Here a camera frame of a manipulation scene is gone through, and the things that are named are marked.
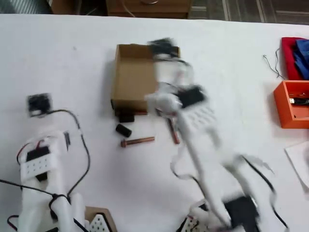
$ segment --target orange box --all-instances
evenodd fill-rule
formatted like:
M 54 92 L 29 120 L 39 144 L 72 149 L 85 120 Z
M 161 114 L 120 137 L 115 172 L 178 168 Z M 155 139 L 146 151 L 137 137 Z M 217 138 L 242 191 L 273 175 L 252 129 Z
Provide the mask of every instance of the orange box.
M 309 81 L 282 81 L 274 95 L 282 128 L 309 128 L 309 106 L 290 103 L 290 98 L 309 98 Z

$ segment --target blue object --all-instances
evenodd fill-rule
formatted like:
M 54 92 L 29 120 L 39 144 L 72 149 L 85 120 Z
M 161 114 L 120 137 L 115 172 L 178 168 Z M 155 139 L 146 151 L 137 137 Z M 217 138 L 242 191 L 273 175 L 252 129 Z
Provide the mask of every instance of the blue object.
M 305 80 L 309 80 L 309 40 L 296 40 L 293 55 L 297 69 Z

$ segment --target cardboard box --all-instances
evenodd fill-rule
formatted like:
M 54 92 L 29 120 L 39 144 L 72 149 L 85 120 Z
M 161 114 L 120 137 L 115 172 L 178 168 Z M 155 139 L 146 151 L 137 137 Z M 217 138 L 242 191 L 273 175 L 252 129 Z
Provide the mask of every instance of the cardboard box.
M 119 44 L 111 95 L 114 110 L 147 111 L 145 95 L 157 90 L 153 54 L 147 45 Z
M 290 103 L 290 98 L 309 97 L 309 81 L 282 81 L 274 96 L 282 128 L 309 128 L 309 106 Z

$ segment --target wooden furniture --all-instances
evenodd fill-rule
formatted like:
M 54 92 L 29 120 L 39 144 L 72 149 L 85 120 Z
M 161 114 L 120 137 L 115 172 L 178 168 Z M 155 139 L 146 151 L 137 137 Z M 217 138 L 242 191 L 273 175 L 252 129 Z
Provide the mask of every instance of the wooden furniture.
M 108 16 L 188 18 L 192 0 L 106 0 Z

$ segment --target copper bolt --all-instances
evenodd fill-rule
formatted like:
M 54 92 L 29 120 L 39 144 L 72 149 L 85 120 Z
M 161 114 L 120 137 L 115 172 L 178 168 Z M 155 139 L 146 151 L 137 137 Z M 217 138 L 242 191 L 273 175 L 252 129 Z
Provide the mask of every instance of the copper bolt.
M 126 147 L 127 145 L 131 144 L 140 144 L 140 143 L 145 143 L 145 142 L 151 142 L 154 141 L 154 137 L 147 137 L 147 138 L 141 138 L 141 139 L 132 139 L 132 140 L 122 140 L 120 143 L 121 147 Z

